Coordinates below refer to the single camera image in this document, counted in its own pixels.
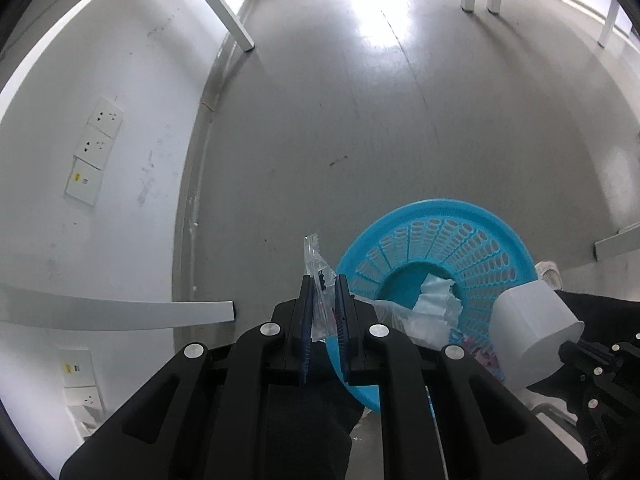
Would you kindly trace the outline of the small clear candy wrapper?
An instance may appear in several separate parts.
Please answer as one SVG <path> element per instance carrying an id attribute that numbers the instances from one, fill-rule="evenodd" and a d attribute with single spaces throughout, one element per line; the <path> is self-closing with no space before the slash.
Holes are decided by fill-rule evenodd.
<path id="1" fill-rule="evenodd" d="M 336 274 L 320 252 L 317 233 L 304 238 L 304 263 L 306 274 L 314 285 L 312 296 L 311 339 L 313 342 L 336 336 L 335 282 Z"/>

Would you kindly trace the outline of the blue snack bag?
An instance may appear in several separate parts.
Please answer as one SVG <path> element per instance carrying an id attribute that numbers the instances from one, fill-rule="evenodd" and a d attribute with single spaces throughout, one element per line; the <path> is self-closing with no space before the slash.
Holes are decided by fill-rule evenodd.
<path id="1" fill-rule="evenodd" d="M 473 359 L 476 359 L 485 370 L 494 376 L 498 382 L 504 382 L 504 374 L 500 368 L 494 347 L 487 338 L 472 337 L 458 330 L 450 328 L 449 343 L 457 344 Z"/>

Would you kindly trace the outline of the white wall socket panel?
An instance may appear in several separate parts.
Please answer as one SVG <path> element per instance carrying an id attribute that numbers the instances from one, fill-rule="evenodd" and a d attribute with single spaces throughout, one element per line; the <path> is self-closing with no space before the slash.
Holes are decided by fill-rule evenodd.
<path id="1" fill-rule="evenodd" d="M 99 98 L 73 154 L 65 188 L 67 196 L 89 206 L 96 204 L 122 118 L 124 114 L 112 101 Z"/>

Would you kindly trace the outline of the white paper towel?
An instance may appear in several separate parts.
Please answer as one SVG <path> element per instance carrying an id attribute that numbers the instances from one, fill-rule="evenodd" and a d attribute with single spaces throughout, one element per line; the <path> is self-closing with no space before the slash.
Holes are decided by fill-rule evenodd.
<path id="1" fill-rule="evenodd" d="M 450 328 L 458 328 L 463 307 L 454 296 L 454 280 L 428 274 L 420 287 L 406 331 L 422 346 L 439 350 L 449 344 Z"/>

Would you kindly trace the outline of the white shoe right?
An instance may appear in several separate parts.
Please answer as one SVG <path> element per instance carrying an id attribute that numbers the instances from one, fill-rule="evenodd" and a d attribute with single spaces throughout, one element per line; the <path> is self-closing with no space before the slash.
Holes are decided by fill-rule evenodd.
<path id="1" fill-rule="evenodd" d="M 535 264 L 535 270 L 538 278 L 545 282 L 554 290 L 563 288 L 563 281 L 560 270 L 555 262 L 544 260 Z"/>

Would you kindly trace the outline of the white paper cup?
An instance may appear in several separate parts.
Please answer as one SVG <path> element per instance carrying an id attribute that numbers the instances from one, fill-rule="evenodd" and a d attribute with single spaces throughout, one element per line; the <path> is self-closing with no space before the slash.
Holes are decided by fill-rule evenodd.
<path id="1" fill-rule="evenodd" d="M 551 376 L 562 366 L 562 344 L 578 341 L 584 329 L 544 281 L 503 292 L 492 307 L 489 337 L 506 386 L 518 391 Z"/>

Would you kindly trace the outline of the blue plastic trash basket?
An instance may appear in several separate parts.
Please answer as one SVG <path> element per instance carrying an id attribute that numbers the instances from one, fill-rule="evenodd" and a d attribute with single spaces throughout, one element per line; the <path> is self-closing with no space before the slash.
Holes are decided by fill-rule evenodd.
<path id="1" fill-rule="evenodd" d="M 458 344 L 498 380 L 492 306 L 537 277 L 510 226 L 460 200 L 424 200 L 386 214 L 350 245 L 337 271 L 352 294 L 378 308 L 382 323 L 424 346 Z"/>

